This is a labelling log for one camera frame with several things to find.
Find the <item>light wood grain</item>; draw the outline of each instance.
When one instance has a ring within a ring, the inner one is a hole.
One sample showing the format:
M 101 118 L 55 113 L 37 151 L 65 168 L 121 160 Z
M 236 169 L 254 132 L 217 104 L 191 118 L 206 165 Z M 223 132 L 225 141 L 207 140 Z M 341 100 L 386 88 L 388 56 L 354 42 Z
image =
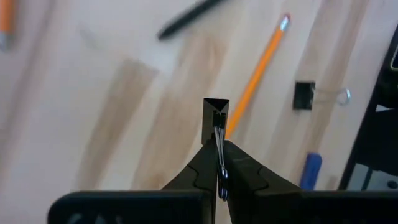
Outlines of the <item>light wood grain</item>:
M 55 1 L 31 62 L 0 57 L 1 80 L 30 64 L 24 85 L 4 90 L 19 97 L 5 118 L 1 223 L 43 223 L 71 190 L 161 188 L 201 146 L 203 98 L 228 98 L 233 110 L 286 12 L 291 26 L 231 140 L 296 184 L 306 154 L 319 152 L 317 189 L 337 188 L 398 2 L 230 0 L 159 42 L 165 21 L 194 2 Z M 353 100 L 294 111 L 297 80 L 347 87 Z M 229 223 L 226 204 L 217 206 L 217 223 Z

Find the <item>black pen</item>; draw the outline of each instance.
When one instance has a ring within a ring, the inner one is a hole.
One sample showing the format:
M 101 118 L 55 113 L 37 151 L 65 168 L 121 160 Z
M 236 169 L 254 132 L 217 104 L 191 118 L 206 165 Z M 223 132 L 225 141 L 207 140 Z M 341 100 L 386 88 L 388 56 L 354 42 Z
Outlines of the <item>black pen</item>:
M 191 10 L 182 14 L 176 20 L 167 25 L 166 28 L 162 29 L 158 35 L 159 40 L 164 40 L 168 37 L 171 37 L 184 27 L 188 26 L 189 23 L 202 16 L 206 11 L 209 11 L 223 1 L 226 0 L 205 0 L 195 5 Z

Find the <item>pencil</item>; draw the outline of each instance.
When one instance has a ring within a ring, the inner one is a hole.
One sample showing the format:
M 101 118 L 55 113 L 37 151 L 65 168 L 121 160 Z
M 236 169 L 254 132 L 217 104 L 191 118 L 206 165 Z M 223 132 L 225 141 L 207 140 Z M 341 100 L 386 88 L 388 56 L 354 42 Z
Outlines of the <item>pencil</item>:
M 279 43 L 284 36 L 284 32 L 289 26 L 289 23 L 290 23 L 290 16 L 286 14 L 284 15 L 279 26 L 276 28 L 274 35 L 271 37 L 271 40 L 268 43 L 266 51 L 264 52 L 262 58 L 260 59 L 260 62 L 258 63 L 256 69 L 254 70 L 254 73 L 248 85 L 246 86 L 246 89 L 240 101 L 236 105 L 235 111 L 233 112 L 231 119 L 228 120 L 228 127 L 225 136 L 226 139 L 229 139 L 231 137 L 235 128 L 237 127 L 239 120 L 241 119 L 244 113 L 244 110 L 250 103 L 250 100 L 255 90 L 257 89 L 266 68 L 269 65 L 269 62 L 272 59 L 272 56 L 275 54 L 275 51 L 277 50 Z
M 162 29 L 158 34 L 159 40 L 164 40 L 176 34 L 178 31 L 182 30 L 184 27 L 195 21 L 195 19 L 204 15 L 206 11 L 213 9 L 223 1 L 226 0 L 205 0 L 195 5 L 191 10 L 181 15 L 179 18 L 172 21 L 169 25 Z
M 7 50 L 11 43 L 14 5 L 16 0 L 0 0 L 0 49 Z

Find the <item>black object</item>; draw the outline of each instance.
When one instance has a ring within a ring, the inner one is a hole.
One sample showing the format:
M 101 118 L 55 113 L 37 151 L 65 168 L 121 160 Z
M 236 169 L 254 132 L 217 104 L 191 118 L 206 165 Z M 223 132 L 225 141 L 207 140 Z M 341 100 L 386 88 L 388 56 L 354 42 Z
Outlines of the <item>black object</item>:
M 213 118 L 204 124 L 212 132 Z M 162 190 L 72 193 L 51 206 L 48 223 L 215 223 L 218 153 L 214 136 L 203 136 L 211 137 Z M 306 192 L 229 141 L 224 160 L 233 224 L 398 222 L 398 193 Z
M 201 143 L 206 144 L 207 140 L 214 138 L 214 127 L 221 126 L 228 117 L 229 100 L 205 98 L 203 100 L 203 121 L 201 132 Z
M 384 116 L 384 114 L 380 114 L 381 116 L 378 116 L 378 114 L 380 112 L 376 112 L 376 108 L 377 105 L 383 105 L 385 107 L 388 108 L 396 108 L 398 105 L 398 91 L 396 91 L 397 87 L 398 87 L 398 75 L 395 72 L 395 75 L 393 74 L 393 71 L 391 69 L 391 58 L 394 57 L 394 51 L 396 50 L 396 47 L 398 45 L 398 26 L 397 29 L 395 31 L 395 34 L 391 40 L 390 43 L 390 47 L 387 51 L 387 54 L 384 58 L 384 62 L 383 65 L 381 67 L 381 70 L 379 72 L 379 76 L 376 82 L 376 86 L 373 89 L 373 93 L 372 93 L 372 97 L 369 101 L 368 107 L 366 108 L 366 112 L 364 115 L 364 118 L 362 120 L 361 123 L 361 127 L 358 131 L 358 135 L 355 139 L 354 142 L 354 146 L 353 146 L 353 150 L 351 151 L 351 154 L 348 158 L 348 162 L 346 165 L 346 169 L 344 170 L 343 176 L 341 178 L 341 182 L 339 185 L 339 189 L 346 189 L 348 187 L 348 183 L 349 180 L 352 176 L 352 173 L 354 171 L 354 167 L 356 165 L 356 163 L 364 163 L 364 165 L 366 166 L 370 166 L 372 169 L 375 170 L 383 170 L 384 172 L 388 172 L 388 173 L 397 173 L 398 174 L 398 170 L 397 171 L 393 171 L 392 170 L 396 170 L 393 164 L 394 163 L 389 163 L 389 162 L 384 162 L 383 160 L 380 161 L 381 158 L 381 153 L 379 153 L 379 150 L 383 150 L 384 152 L 388 149 L 382 147 L 382 146 L 377 146 L 377 147 L 367 147 L 368 143 L 370 142 L 370 144 L 372 144 L 373 146 L 375 146 L 375 143 L 377 141 L 383 143 L 384 145 L 386 145 L 384 143 L 385 139 L 389 139 L 389 143 L 392 146 L 392 142 L 394 141 L 393 139 L 390 138 L 390 135 L 380 138 L 377 137 L 378 140 L 373 141 L 373 134 L 369 133 L 376 133 L 378 136 L 382 136 L 382 134 L 379 134 L 380 129 L 377 129 L 377 131 L 373 131 L 373 128 L 375 126 L 377 126 L 376 122 L 374 122 L 375 119 L 377 119 L 377 117 L 381 117 Z M 389 113 L 397 113 L 396 111 L 390 111 L 386 114 Z M 389 127 L 390 130 L 394 130 L 396 129 L 396 126 L 394 126 L 394 123 L 396 123 L 396 118 L 394 120 L 390 120 L 387 121 L 386 123 L 384 123 L 383 128 L 385 129 L 385 127 Z M 394 154 L 396 150 L 391 150 L 390 153 L 388 154 L 388 156 L 384 156 L 384 159 L 393 159 L 393 157 L 391 157 L 391 154 Z M 378 164 L 381 165 L 380 162 L 383 162 L 383 166 L 374 166 L 375 163 L 372 162 L 372 164 L 369 163 L 369 159 L 374 160 L 374 158 L 379 159 L 379 161 L 377 162 Z
M 398 27 L 392 37 L 377 80 L 378 103 L 387 108 L 398 108 Z
M 393 181 L 393 180 L 388 181 L 388 182 L 387 182 L 387 186 L 388 186 L 390 189 L 398 189 L 398 184 L 397 184 L 397 182 L 395 182 L 395 181 Z
M 171 37 L 178 31 L 182 30 L 184 27 L 188 26 L 191 22 L 195 21 L 195 19 L 204 15 L 206 11 L 209 11 L 223 1 L 226 0 L 205 0 L 201 3 L 198 3 L 188 12 L 184 13 L 179 18 L 172 21 L 169 25 L 166 26 L 165 29 L 161 30 L 158 35 L 159 40 Z
M 369 169 L 366 171 L 365 180 L 362 183 L 361 190 L 367 190 L 369 187 L 369 183 L 371 182 L 373 170 Z
M 296 82 L 294 88 L 293 109 L 312 110 L 315 82 Z

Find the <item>wooden surface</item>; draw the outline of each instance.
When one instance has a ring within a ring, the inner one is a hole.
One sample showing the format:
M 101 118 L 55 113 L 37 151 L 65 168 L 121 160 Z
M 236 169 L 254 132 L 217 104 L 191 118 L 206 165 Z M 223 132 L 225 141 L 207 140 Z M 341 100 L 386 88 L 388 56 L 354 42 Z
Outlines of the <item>wooden surface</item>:
M 230 0 L 158 42 L 194 2 L 20 2 L 21 42 L 0 55 L 1 223 L 43 223 L 71 190 L 161 188 L 200 148 L 203 98 L 233 110 L 286 12 L 291 26 L 231 140 L 294 183 L 319 152 L 317 189 L 337 188 L 398 1 Z M 294 112 L 296 80 L 347 87 L 353 100 Z M 224 203 L 217 212 L 230 222 Z

